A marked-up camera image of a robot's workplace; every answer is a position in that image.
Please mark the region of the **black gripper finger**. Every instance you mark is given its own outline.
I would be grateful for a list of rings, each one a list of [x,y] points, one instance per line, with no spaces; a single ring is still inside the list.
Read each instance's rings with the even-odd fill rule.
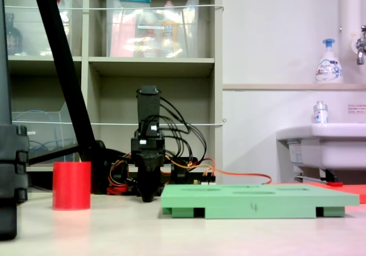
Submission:
[[[164,161],[164,156],[151,156],[145,160],[144,202],[151,202],[160,187],[161,167]]]
[[[142,200],[145,201],[146,200],[146,194],[145,194],[145,164],[144,164],[144,160],[143,158],[138,155],[135,154],[134,155],[134,163],[135,166],[138,169],[137,172],[137,190],[140,194],[140,196],[142,197]]]

